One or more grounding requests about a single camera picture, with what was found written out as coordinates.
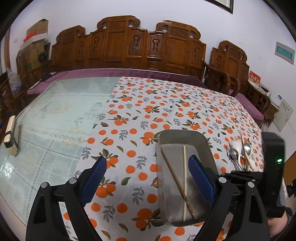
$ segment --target utensil pile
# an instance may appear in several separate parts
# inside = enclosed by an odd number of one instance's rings
[[[240,165],[241,156],[243,156],[245,159],[246,171],[249,171],[250,168],[253,171],[255,170],[255,162],[252,159],[252,150],[253,150],[253,142],[243,143],[242,136],[241,136],[241,142],[239,142],[238,140],[232,140],[228,143],[227,155],[228,155],[228,158],[233,163],[236,171],[244,171],[244,169]]]

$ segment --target floral tablecloth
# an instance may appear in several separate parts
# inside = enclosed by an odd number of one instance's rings
[[[230,140],[253,141],[256,170],[263,169],[260,129],[235,98],[195,86],[122,77],[96,120],[76,173],[98,156],[107,171],[85,210],[104,241],[192,241],[201,223],[173,227],[160,220],[155,143],[164,129],[199,131],[208,140],[219,173],[234,170],[225,149]],[[69,216],[66,228],[76,239]],[[225,238],[232,216],[217,240]]]

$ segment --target silver screw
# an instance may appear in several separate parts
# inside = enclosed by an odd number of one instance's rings
[[[69,183],[70,184],[74,184],[74,183],[76,183],[77,182],[77,179],[76,178],[71,178],[70,180],[69,180]]]
[[[220,177],[219,178],[219,182],[221,182],[221,183],[225,183],[227,180],[226,180],[226,178],[225,177]]]
[[[41,187],[42,187],[42,188],[46,188],[46,187],[47,187],[47,182],[43,182],[43,183],[41,183]]]
[[[248,186],[249,186],[250,188],[253,188],[255,185],[254,185],[254,183],[252,183],[252,182],[248,182]]]

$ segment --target blue gripper pad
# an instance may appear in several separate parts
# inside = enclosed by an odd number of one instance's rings
[[[204,173],[202,167],[193,156],[188,159],[188,169],[193,177],[195,184],[202,195],[202,198],[211,206],[215,203],[214,187]]]
[[[89,178],[85,182],[81,198],[80,204],[82,207],[85,207],[87,203],[90,203],[96,193],[98,186],[100,185],[103,176],[107,170],[107,161],[104,157],[100,157],[97,161],[97,165],[93,168],[93,172],[90,174]]]

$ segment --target human hand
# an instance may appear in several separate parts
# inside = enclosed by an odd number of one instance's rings
[[[284,215],[281,218],[269,218],[267,221],[269,226],[270,237],[279,234],[285,228],[288,222],[286,211],[284,212]]]

